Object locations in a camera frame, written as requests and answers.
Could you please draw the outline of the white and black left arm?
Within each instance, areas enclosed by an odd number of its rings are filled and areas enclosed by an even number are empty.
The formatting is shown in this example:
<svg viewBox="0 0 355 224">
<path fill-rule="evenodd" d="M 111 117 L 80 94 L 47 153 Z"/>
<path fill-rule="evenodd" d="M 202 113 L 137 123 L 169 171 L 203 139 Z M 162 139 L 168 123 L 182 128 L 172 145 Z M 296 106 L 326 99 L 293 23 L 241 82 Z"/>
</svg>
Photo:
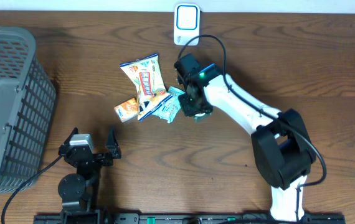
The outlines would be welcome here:
<svg viewBox="0 0 355 224">
<path fill-rule="evenodd" d="M 121 149 L 111 127 L 106 140 L 106 152 L 94 153 L 89 134 L 80 134 L 74 128 L 59 147 L 59 155 L 76 168 L 76 172 L 62 178 L 58 193 L 62 199 L 62 224 L 113 223 L 109 212 L 96 208 L 102 167 L 112 166 L 121 158 Z"/>
</svg>

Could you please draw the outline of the green Zam-Buk ointment box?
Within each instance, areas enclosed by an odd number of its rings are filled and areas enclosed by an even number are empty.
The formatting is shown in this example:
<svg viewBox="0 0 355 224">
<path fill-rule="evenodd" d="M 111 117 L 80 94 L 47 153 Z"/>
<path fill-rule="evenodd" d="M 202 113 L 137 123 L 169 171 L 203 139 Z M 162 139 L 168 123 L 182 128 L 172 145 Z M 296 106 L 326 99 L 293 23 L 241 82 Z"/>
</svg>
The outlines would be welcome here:
<svg viewBox="0 0 355 224">
<path fill-rule="evenodd" d="M 206 112 L 197 113 L 197 114 L 194 115 L 194 121 L 195 122 L 200 122 L 200 121 L 206 119 L 207 117 L 209 117 L 211 114 L 212 114 L 212 112 L 209 112 L 209 113 L 206 113 Z"/>
</svg>

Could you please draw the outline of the yellow snack chip bag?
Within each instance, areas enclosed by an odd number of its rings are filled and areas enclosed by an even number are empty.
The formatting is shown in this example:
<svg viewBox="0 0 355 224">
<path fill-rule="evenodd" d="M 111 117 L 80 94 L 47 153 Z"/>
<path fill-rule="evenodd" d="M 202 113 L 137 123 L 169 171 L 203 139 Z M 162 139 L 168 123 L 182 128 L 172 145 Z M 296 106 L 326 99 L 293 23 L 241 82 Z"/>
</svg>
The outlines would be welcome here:
<svg viewBox="0 0 355 224">
<path fill-rule="evenodd" d="M 158 53 L 120 64 L 120 68 L 136 87 L 138 121 L 160 109 L 173 96 L 165 88 Z"/>
</svg>

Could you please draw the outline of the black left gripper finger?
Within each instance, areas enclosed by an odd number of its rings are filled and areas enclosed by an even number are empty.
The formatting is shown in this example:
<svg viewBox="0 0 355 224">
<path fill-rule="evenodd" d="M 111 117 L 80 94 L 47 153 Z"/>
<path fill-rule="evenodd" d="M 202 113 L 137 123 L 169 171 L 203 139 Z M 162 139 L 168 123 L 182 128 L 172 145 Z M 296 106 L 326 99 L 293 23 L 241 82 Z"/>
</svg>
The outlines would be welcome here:
<svg viewBox="0 0 355 224">
<path fill-rule="evenodd" d="M 106 149 L 108 150 L 108 153 L 111 155 L 113 159 L 121 158 L 121 149 L 118 144 L 118 141 L 116 140 L 115 130 L 112 126 L 109 128 L 108 137 L 105 146 Z"/>
<path fill-rule="evenodd" d="M 78 134 L 78 128 L 74 127 L 68 138 L 64 141 L 64 143 L 59 147 L 59 156 L 66 156 L 70 150 L 70 140 L 72 137 Z"/>
</svg>

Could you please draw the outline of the mint green wipes packet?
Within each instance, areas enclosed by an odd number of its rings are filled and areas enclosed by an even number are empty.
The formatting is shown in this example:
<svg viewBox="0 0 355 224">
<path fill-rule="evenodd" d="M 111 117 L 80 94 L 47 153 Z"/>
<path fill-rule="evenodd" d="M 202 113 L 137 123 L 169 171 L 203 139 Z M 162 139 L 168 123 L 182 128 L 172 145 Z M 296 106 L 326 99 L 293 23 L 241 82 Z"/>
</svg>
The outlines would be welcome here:
<svg viewBox="0 0 355 224">
<path fill-rule="evenodd" d="M 154 113 L 154 116 L 158 116 L 161 119 L 165 119 L 168 123 L 172 123 L 177 113 L 181 109 L 181 105 L 178 97 L 184 94 L 184 91 L 174 86 L 169 87 L 168 93 L 171 98 L 160 106 Z"/>
</svg>

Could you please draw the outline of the orange small carton box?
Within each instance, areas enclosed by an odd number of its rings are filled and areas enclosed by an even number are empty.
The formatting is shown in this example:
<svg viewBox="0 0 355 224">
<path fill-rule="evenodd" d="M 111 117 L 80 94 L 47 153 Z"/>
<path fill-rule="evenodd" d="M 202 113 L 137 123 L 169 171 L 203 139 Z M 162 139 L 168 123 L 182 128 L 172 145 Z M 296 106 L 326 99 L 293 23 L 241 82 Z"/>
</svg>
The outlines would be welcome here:
<svg viewBox="0 0 355 224">
<path fill-rule="evenodd" d="M 124 123 L 138 115 L 138 104 L 135 98 L 131 98 L 114 107 L 115 113 L 119 120 Z"/>
</svg>

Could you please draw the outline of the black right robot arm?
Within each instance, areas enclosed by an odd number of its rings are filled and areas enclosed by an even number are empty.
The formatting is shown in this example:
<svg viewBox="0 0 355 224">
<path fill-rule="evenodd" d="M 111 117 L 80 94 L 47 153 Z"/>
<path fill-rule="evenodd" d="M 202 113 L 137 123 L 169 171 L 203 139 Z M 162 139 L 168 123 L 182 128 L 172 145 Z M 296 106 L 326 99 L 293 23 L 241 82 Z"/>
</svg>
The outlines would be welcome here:
<svg viewBox="0 0 355 224">
<path fill-rule="evenodd" d="M 301 221 L 302 190 L 319 154 L 299 112 L 282 112 L 262 103 L 215 64 L 176 62 L 174 68 L 185 90 L 179 97 L 184 114 L 205 116 L 218 108 L 239 124 L 250 135 L 257 170 L 271 186 L 272 218 Z"/>
</svg>

